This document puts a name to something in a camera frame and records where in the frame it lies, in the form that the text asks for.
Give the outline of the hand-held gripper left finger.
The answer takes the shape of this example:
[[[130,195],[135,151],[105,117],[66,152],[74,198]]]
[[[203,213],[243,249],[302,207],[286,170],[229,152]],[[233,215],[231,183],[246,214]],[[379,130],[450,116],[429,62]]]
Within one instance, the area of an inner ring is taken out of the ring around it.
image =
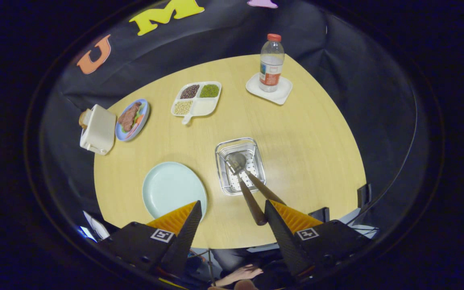
[[[199,200],[147,224],[131,222],[97,243],[123,266],[149,275],[179,277],[201,220]]]

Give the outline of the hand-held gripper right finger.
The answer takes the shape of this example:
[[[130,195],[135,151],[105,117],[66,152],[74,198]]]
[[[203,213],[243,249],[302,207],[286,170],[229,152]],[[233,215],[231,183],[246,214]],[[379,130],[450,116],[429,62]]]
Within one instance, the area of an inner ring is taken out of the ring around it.
[[[371,243],[338,220],[321,222],[273,200],[266,200],[264,215],[296,280],[332,276]]]

